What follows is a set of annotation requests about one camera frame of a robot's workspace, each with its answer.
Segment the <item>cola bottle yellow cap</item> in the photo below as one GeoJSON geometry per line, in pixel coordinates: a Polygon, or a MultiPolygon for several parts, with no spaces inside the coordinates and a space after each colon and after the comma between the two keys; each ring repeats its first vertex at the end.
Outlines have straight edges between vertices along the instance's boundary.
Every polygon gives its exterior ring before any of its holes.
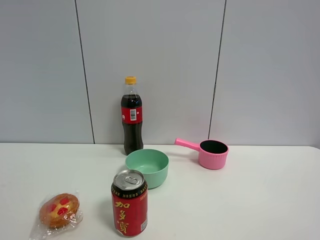
{"type": "Polygon", "coordinates": [[[129,155],[144,147],[142,139],[143,103],[136,90],[136,77],[127,76],[124,83],[125,90],[120,106],[124,131],[124,152],[129,155]]]}

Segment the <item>green plastic bowl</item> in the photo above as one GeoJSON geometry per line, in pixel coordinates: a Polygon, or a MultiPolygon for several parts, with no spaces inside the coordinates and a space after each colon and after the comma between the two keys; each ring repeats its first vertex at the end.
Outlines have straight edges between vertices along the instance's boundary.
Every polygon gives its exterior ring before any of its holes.
{"type": "Polygon", "coordinates": [[[161,186],[168,176],[169,158],[159,150],[140,149],[126,157],[125,165],[130,170],[141,172],[148,189],[154,189],[161,186]]]}

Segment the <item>pink toy saucepan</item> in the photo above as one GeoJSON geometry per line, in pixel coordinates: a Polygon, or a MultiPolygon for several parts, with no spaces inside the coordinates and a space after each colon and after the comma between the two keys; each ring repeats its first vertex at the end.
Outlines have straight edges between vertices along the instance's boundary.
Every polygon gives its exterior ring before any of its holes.
{"type": "Polygon", "coordinates": [[[177,138],[174,144],[198,151],[198,162],[206,169],[219,170],[226,164],[229,147],[223,142],[208,139],[193,143],[177,138]]]}

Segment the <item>red herbal tea can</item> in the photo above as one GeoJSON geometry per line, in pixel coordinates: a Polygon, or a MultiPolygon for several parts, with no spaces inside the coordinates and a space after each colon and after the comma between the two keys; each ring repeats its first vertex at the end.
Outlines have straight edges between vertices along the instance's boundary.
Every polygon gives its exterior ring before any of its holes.
{"type": "Polygon", "coordinates": [[[124,237],[141,234],[148,224],[148,184],[134,169],[117,173],[111,185],[115,229],[124,237]]]}

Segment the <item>wrapped fruit pastry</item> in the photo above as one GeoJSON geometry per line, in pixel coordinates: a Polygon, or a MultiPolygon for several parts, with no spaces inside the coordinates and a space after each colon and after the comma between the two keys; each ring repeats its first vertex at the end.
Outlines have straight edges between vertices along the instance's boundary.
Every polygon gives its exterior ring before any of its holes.
{"type": "Polygon", "coordinates": [[[78,194],[60,193],[47,197],[37,211],[30,240],[47,240],[75,229],[83,220],[78,194]]]}

